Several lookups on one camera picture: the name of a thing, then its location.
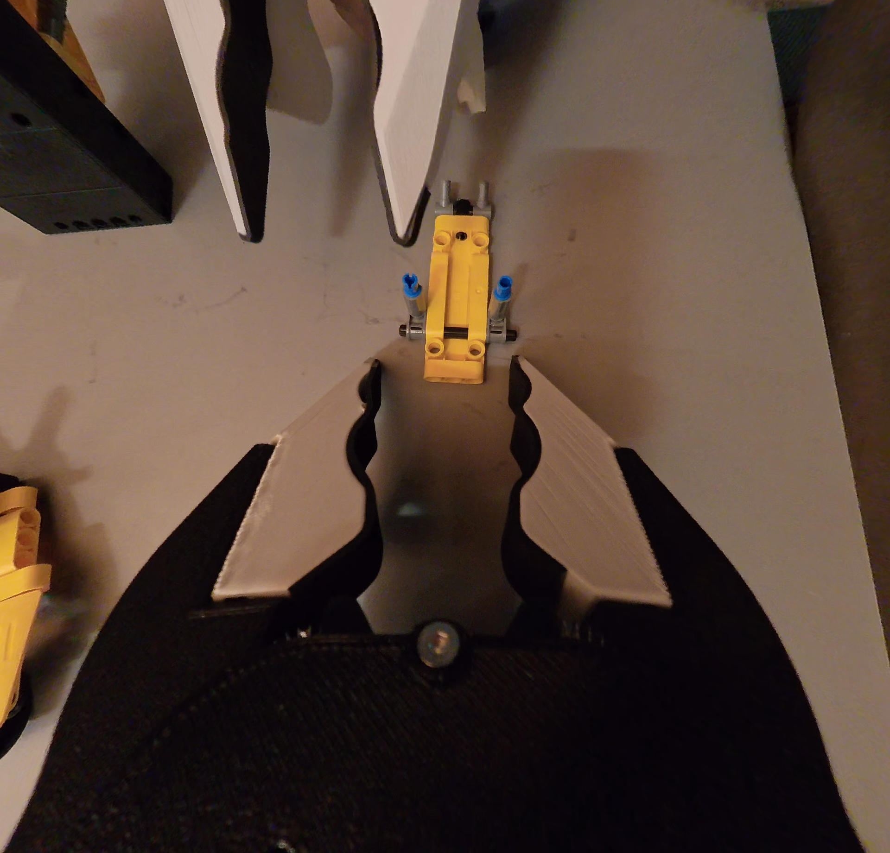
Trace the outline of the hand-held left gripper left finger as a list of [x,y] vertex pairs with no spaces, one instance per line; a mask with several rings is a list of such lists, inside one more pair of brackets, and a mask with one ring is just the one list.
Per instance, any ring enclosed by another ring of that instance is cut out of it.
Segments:
[[381,383],[381,363],[364,363],[276,437],[214,601],[290,596],[321,607],[369,588],[383,553],[367,473]]

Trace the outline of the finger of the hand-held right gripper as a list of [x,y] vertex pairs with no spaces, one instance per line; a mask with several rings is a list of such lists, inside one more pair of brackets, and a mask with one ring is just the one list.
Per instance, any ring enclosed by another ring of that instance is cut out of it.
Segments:
[[411,246],[458,103],[484,111],[480,0],[369,0],[377,44],[375,161],[394,241]]
[[272,48],[266,0],[164,0],[239,235],[264,232]]

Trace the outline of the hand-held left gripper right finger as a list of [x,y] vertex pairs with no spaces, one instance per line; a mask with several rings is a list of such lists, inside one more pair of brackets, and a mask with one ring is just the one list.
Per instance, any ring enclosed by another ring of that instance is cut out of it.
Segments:
[[502,560],[516,592],[560,623],[584,622],[601,601],[670,607],[613,440],[520,356],[508,402],[521,476]]

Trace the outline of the yellow toy frame piece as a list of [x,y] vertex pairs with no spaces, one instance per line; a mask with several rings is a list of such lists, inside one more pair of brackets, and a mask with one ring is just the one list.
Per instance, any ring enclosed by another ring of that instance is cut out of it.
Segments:
[[487,347],[515,341],[508,310],[513,281],[490,280],[493,207],[487,181],[475,201],[451,201],[451,182],[441,185],[435,208],[426,295],[424,378],[430,382],[481,384]]

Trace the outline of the grey connector with blue pin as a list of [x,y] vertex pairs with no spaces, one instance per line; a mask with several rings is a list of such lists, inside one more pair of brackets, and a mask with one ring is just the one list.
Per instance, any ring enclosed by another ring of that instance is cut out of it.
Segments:
[[400,335],[408,340],[426,337],[426,295],[417,275],[406,273],[402,277],[403,295],[408,311],[408,322],[400,326]]

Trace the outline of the black block with yellow beams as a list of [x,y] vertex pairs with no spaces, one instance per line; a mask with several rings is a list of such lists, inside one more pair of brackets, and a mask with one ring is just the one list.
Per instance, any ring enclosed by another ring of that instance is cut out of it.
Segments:
[[170,223],[172,180],[105,105],[68,0],[1,0],[1,204],[45,234]]

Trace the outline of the small yellow toy assembly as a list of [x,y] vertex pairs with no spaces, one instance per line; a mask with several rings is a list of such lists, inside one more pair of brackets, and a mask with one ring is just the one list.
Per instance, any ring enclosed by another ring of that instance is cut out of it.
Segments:
[[38,562],[38,490],[1,475],[1,756],[18,741],[33,707],[23,673],[28,637],[51,567]]

